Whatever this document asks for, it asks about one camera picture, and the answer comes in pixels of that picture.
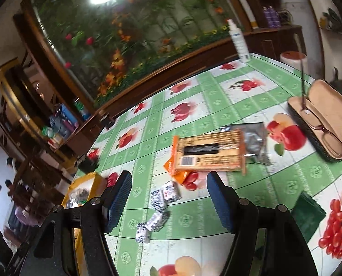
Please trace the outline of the white spray bottle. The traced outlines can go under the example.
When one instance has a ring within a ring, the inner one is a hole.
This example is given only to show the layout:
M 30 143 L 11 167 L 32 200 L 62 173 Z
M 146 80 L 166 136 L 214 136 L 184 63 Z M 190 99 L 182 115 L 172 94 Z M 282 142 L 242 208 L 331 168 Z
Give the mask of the white spray bottle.
M 241 29 L 237 27 L 237 25 L 235 25 L 235 23 L 231 19 L 227 20 L 227 22 L 229 27 L 229 34 L 238 53 L 240 61 L 242 63 L 249 62 L 251 60 L 250 52 L 248 50 L 248 46 Z

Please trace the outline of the orange snack bag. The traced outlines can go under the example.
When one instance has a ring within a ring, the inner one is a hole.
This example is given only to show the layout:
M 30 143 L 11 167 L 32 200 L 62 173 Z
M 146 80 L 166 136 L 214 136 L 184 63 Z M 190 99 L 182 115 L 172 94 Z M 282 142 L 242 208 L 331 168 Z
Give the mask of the orange snack bag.
M 168 174 L 173 177 L 176 182 L 178 182 L 181 185 L 186 186 L 187 184 L 194 183 L 198 179 L 198 173 L 194 171 L 177 171 L 172 170 L 172 159 L 170 158 L 163 167 L 166 169 Z

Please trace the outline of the flower painting glass panel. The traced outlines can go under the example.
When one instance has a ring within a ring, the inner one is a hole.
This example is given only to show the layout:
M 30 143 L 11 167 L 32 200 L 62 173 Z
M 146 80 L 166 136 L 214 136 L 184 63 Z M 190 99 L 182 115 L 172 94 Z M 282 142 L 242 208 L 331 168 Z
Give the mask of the flower painting glass panel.
M 229 0 L 26 0 L 47 44 L 100 107 L 168 63 L 228 36 Z

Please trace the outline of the orange cracker pack barcode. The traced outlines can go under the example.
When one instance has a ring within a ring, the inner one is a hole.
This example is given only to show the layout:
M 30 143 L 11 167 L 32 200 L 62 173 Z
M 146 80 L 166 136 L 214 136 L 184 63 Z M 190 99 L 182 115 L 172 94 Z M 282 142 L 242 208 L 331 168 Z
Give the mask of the orange cracker pack barcode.
M 240 171 L 246 173 L 245 144 L 240 129 L 181 138 L 173 137 L 172 170 Z

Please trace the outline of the silver foil snack bag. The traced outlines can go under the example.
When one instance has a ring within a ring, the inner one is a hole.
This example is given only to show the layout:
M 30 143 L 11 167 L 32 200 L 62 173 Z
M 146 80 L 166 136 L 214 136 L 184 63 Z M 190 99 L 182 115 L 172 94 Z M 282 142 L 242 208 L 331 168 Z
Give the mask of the silver foil snack bag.
M 267 130 L 264 123 L 234 123 L 220 127 L 220 132 L 229 132 L 240 129 L 243 132 L 245 155 L 250 162 L 256 164 L 271 165 L 271 160 L 267 152 Z

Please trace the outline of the blue white candy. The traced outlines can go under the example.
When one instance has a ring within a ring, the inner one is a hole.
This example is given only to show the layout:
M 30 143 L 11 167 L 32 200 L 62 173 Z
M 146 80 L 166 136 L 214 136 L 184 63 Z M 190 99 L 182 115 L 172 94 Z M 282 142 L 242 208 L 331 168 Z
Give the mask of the blue white candy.
M 174 181 L 166 182 L 162 187 L 163 198 L 167 204 L 178 201 L 181 199 L 181 195 L 178 190 L 178 186 Z
M 150 232 L 158 232 L 168 220 L 169 212 L 154 212 L 151 218 L 146 222 L 145 227 Z
M 150 242 L 151 233 L 146 227 L 146 223 L 137 224 L 137 232 L 135 240 L 140 244 L 148 244 Z
M 157 189 L 151 192 L 150 202 L 151 207 L 155 211 L 163 213 L 167 209 L 167 203 L 164 200 L 162 189 Z

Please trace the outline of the black small container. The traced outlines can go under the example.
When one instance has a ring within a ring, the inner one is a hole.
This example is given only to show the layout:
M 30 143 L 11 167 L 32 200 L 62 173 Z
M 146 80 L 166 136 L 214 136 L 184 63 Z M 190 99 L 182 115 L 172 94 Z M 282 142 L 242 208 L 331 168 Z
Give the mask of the black small container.
M 115 124 L 115 119 L 113 119 L 108 113 L 103 114 L 100 119 L 101 125 L 109 130 Z

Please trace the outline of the black tin near box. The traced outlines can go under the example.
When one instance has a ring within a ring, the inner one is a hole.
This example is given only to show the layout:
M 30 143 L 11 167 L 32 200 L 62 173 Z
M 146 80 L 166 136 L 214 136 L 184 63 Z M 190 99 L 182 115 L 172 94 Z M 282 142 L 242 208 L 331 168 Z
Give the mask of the black tin near box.
M 85 175 L 94 172 L 98 168 L 98 155 L 82 155 L 75 163 L 76 167 Z

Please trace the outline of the yellow cardboard box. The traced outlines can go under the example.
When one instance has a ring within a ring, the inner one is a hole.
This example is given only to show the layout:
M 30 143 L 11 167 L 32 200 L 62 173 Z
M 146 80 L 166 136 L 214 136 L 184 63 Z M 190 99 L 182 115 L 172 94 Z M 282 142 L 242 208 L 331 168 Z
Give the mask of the yellow cardboard box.
M 100 197 L 105 190 L 107 180 L 97 172 L 91 172 L 73 181 L 69 186 L 62 206 L 65 209 L 81 207 L 94 197 Z M 82 235 L 79 228 L 74 228 L 75 254 L 79 275 L 88 275 L 85 255 L 83 251 Z

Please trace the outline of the green fruit tablecloth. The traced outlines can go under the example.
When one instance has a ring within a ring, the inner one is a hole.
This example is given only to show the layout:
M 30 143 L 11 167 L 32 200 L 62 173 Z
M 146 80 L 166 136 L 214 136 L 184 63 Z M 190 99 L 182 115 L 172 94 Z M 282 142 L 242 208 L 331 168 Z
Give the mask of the green fruit tablecloth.
M 282 275 L 342 275 L 342 95 L 261 55 L 178 82 L 103 129 L 95 179 L 132 175 L 105 235 L 115 275 L 259 275 L 272 236 L 256 229 L 252 266 L 228 260 L 248 219 L 228 201 L 289 211 Z

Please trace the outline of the purple bottles on shelf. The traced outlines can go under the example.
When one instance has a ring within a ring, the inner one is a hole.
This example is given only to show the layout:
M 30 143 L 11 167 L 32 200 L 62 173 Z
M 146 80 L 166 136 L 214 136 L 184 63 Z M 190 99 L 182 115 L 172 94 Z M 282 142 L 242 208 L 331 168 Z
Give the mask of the purple bottles on shelf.
M 271 6 L 265 7 L 264 6 L 263 12 L 264 12 L 264 15 L 266 17 L 269 28 L 277 29 L 277 28 L 281 27 L 279 15 L 273 7 L 271 7 Z

